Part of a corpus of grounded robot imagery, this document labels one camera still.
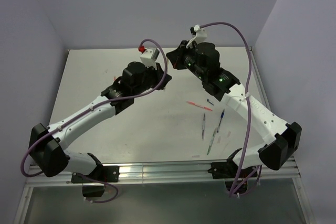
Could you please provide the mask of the pink highlighter pen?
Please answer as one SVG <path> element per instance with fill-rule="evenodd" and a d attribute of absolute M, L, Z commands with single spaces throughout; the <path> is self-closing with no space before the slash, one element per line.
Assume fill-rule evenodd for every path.
<path fill-rule="evenodd" d="M 213 109 L 211 109 L 211 108 L 208 108 L 208 107 L 206 107 L 206 106 L 203 106 L 203 105 L 200 105 L 200 104 L 191 102 L 191 101 L 186 101 L 186 103 L 189 104 L 189 105 L 196 106 L 196 107 L 198 107 L 198 108 L 207 110 L 207 111 L 213 111 Z"/>

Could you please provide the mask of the purple highlighter pen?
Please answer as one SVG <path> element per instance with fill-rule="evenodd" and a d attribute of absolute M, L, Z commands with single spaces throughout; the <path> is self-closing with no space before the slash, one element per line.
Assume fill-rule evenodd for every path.
<path fill-rule="evenodd" d="M 202 141 L 204 140 L 205 137 L 205 124 L 206 124 L 206 114 L 203 114 L 203 119 L 202 119 Z"/>

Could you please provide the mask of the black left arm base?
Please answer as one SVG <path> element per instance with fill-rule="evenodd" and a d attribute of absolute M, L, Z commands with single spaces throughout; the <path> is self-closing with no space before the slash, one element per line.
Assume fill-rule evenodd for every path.
<path fill-rule="evenodd" d="M 119 194 L 119 189 L 114 185 L 119 180 L 119 171 L 119 166 L 102 166 L 90 175 L 73 173 L 71 183 L 82 184 L 84 200 L 95 204 L 108 203 L 116 199 Z M 111 198 L 99 200 L 98 198 L 102 197 L 107 189 L 112 189 L 114 195 Z"/>

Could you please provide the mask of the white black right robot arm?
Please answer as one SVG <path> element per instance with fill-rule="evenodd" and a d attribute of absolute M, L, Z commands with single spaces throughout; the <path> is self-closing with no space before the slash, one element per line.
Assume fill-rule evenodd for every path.
<path fill-rule="evenodd" d="M 215 45 L 202 42 L 187 47 L 184 40 L 166 55 L 176 70 L 189 70 L 202 82 L 204 90 L 221 104 L 236 111 L 261 136 L 262 144 L 236 150 L 228 158 L 228 173 L 240 176 L 245 168 L 265 165 L 279 170 L 298 149 L 302 128 L 277 117 L 252 95 L 240 80 L 220 66 L 220 54 Z"/>

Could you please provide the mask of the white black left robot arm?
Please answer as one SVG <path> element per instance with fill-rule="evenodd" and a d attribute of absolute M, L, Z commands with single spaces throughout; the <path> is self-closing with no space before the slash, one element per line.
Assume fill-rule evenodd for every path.
<path fill-rule="evenodd" d="M 167 68 L 161 68 L 159 63 L 154 67 L 129 63 L 122 75 L 83 109 L 48 127 L 35 125 L 29 142 L 30 156 L 47 177 L 73 172 L 91 182 L 98 181 L 104 176 L 102 163 L 91 153 L 76 153 L 67 148 L 97 124 L 131 106 L 135 98 L 164 89 L 171 79 Z"/>

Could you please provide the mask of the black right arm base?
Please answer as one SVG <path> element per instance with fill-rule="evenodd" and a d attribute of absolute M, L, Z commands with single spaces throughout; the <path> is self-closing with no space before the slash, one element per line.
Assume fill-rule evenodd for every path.
<path fill-rule="evenodd" d="M 248 167 L 242 169 L 239 174 L 238 182 L 241 183 L 244 178 L 252 174 L 252 178 L 257 177 L 257 171 L 254 172 L 255 167 Z M 210 169 L 207 170 L 212 175 L 213 179 L 234 179 L 238 170 L 238 166 L 233 162 L 212 162 Z"/>

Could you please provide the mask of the blue ballpoint pen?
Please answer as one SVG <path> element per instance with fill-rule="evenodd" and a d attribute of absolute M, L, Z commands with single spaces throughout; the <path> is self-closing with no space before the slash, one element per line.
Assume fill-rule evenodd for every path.
<path fill-rule="evenodd" d="M 221 115 L 220 115 L 220 118 L 219 118 L 219 122 L 218 122 L 218 126 L 217 126 L 217 130 L 216 130 L 216 133 L 218 133 L 218 132 L 220 131 L 220 126 L 221 126 L 221 123 L 222 123 L 224 114 L 225 114 L 225 109 L 223 109 L 222 112 L 221 112 Z"/>

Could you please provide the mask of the aluminium front rail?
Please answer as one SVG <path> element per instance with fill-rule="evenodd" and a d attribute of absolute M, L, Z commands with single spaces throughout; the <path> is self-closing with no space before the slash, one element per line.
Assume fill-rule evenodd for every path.
<path fill-rule="evenodd" d="M 160 184 L 160 183 L 196 183 L 213 182 L 212 175 L 207 172 L 211 161 L 181 161 L 181 162 L 149 162 L 149 163 L 119 163 L 118 181 L 115 185 L 130 184 Z M 41 174 L 26 179 L 26 187 L 56 187 L 73 186 L 70 172 L 61 172 L 54 177 Z M 301 174 L 295 159 L 292 157 L 280 170 L 267 167 L 261 171 L 261 179 L 300 178 Z"/>

